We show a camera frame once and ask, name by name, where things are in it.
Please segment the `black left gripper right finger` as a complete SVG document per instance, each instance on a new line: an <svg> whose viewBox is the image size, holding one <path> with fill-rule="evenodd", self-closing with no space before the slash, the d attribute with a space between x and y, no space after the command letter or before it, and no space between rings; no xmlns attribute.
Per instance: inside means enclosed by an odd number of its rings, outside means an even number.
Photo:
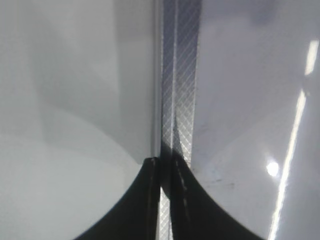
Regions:
<svg viewBox="0 0 320 240"><path fill-rule="evenodd" d="M202 188L183 157L173 154L170 167L170 217L175 240L260 240Z"/></svg>

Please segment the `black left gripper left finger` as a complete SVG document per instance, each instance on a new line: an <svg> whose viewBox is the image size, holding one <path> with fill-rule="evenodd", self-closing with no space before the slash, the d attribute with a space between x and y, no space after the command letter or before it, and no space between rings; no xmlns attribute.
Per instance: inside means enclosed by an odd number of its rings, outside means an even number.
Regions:
<svg viewBox="0 0 320 240"><path fill-rule="evenodd" d="M146 158L131 186L78 240L154 240L160 201L160 160Z"/></svg>

